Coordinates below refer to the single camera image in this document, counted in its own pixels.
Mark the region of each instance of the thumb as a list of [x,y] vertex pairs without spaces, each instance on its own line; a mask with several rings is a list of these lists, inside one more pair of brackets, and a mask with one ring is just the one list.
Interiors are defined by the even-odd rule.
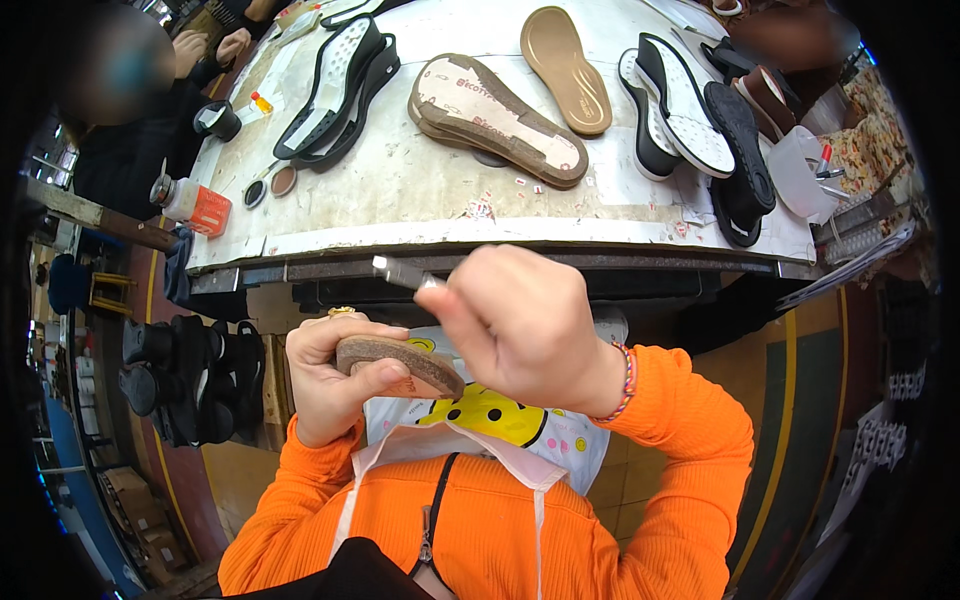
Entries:
[[420,288],[414,301],[440,321],[470,374],[482,384],[495,387],[496,341],[479,315],[459,294],[445,286]]
[[380,396],[410,376],[407,366],[395,358],[382,358],[334,384],[332,397],[349,404],[362,404]]

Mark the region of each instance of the black cup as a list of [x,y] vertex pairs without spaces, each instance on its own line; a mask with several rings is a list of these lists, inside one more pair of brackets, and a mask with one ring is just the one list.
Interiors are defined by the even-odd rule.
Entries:
[[[204,114],[205,110],[216,112],[224,107],[226,107],[224,113],[210,127],[204,127],[204,124],[200,122],[200,115]],[[240,132],[240,117],[233,112],[233,107],[228,100],[214,100],[204,105],[194,115],[193,130],[197,133],[213,133],[225,142],[229,142]]]

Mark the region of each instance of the gold ring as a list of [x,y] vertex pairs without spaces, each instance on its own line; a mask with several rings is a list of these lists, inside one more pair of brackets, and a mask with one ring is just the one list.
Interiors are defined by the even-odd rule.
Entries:
[[356,311],[357,309],[353,308],[352,306],[341,306],[339,308],[331,308],[330,310],[326,311],[326,314],[332,317],[333,315],[341,315],[343,313],[355,313]]

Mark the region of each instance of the zipper pull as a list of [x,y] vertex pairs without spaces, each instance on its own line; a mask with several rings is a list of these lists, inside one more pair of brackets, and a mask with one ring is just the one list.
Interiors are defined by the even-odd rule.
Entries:
[[433,550],[430,549],[430,507],[423,507],[423,538],[420,542],[420,560],[433,560]]

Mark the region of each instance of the ribbed orange sweater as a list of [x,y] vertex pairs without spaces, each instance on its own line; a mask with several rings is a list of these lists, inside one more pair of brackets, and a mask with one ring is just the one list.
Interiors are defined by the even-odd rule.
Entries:
[[[719,598],[729,573],[736,511],[750,472],[753,427],[718,385],[691,372],[679,349],[636,347],[637,393],[607,426],[669,460],[660,492],[621,557],[586,498],[567,484],[545,497],[544,598]],[[326,567],[350,489],[358,422],[322,448],[287,429],[276,480],[220,563],[224,594],[268,588]],[[421,507],[431,504],[444,457],[369,472],[351,536],[370,538],[405,572],[417,562]],[[534,598],[537,564],[531,492],[496,461],[453,463],[433,539],[434,563],[463,600]]]

